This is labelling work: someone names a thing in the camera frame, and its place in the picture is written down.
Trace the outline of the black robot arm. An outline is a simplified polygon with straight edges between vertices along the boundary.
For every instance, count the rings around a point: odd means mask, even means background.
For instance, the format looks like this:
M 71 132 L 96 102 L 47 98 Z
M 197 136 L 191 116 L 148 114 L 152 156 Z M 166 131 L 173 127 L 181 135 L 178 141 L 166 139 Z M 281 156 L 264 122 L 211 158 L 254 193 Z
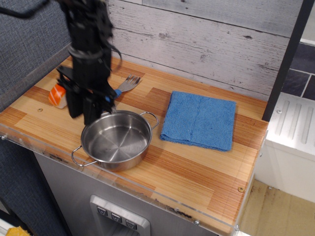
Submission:
M 108 83 L 112 51 L 112 23 L 103 0 L 61 0 L 71 45 L 72 67 L 58 67 L 58 84 L 66 90 L 72 118 L 84 117 L 89 125 L 102 112 L 111 112 L 116 92 Z

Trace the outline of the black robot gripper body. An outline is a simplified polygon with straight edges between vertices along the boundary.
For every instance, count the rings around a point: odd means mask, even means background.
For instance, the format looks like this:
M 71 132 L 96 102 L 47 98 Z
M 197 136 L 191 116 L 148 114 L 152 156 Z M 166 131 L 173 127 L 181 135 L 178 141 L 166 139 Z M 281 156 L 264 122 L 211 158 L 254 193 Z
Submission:
M 104 111 L 112 112 L 115 91 L 108 83 L 111 73 L 111 50 L 99 50 L 96 53 L 69 49 L 72 57 L 72 67 L 60 66 L 58 85 L 65 90 L 77 85 L 81 90 L 81 97 L 94 94 L 104 98 Z

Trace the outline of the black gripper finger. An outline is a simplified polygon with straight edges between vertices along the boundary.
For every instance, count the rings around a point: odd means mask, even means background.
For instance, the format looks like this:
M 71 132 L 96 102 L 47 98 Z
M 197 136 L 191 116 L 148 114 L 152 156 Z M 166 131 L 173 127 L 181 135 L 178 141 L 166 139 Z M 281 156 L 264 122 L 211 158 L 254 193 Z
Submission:
M 69 114 L 72 118 L 76 118 L 83 113 L 83 98 L 81 90 L 77 85 L 66 89 L 66 100 Z
M 99 119 L 104 112 L 104 98 L 90 94 L 83 99 L 84 124 L 89 125 Z

